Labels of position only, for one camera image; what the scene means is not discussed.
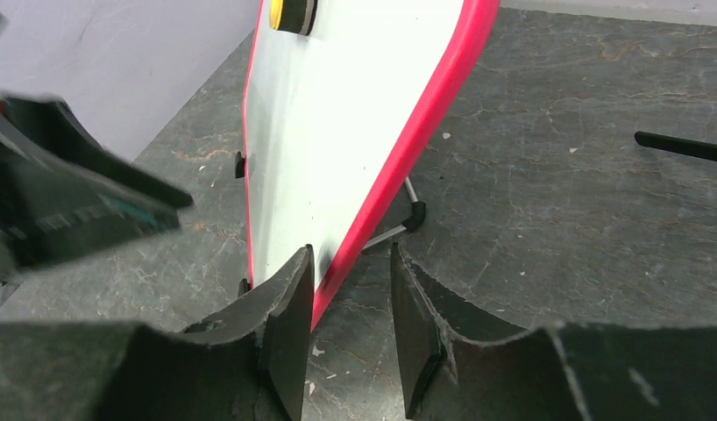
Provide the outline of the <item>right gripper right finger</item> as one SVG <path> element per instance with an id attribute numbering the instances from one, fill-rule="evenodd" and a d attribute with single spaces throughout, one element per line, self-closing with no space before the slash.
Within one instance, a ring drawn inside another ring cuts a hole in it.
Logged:
<path id="1" fill-rule="evenodd" d="M 717 325 L 524 328 L 390 265 L 410 420 L 717 420 Z"/>

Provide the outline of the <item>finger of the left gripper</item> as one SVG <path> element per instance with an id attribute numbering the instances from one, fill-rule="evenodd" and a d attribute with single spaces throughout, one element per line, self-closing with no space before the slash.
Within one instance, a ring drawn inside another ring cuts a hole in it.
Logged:
<path id="1" fill-rule="evenodd" d="M 150 175 L 105 149 L 58 97 L 5 96 L 0 110 L 28 139 L 58 158 L 85 168 L 176 210 L 194 204 L 183 189 Z"/>
<path id="2" fill-rule="evenodd" d="M 0 274 L 84 258 L 180 227 L 181 190 L 105 154 L 95 171 L 0 113 Z"/>

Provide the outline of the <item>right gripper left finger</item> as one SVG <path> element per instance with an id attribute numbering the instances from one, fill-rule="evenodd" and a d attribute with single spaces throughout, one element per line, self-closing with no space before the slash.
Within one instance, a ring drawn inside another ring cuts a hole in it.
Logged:
<path id="1" fill-rule="evenodd" d="M 0 323 L 0 420 L 298 420 L 314 257 L 179 333 L 139 322 Z"/>

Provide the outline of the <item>pink framed whiteboard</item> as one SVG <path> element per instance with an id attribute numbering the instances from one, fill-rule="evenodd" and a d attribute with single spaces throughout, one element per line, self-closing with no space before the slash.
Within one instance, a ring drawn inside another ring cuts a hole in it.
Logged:
<path id="1" fill-rule="evenodd" d="M 482 53 L 496 1 L 318 1 L 308 36 L 260 5 L 242 106 L 252 284 L 300 247 L 317 323 Z"/>

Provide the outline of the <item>yellow bone-shaped eraser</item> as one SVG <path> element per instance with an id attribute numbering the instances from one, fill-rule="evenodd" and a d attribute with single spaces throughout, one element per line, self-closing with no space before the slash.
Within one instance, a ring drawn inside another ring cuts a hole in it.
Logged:
<path id="1" fill-rule="evenodd" d="M 308 36 L 316 18 L 317 5 L 317 0 L 271 0 L 269 26 L 275 31 Z"/>

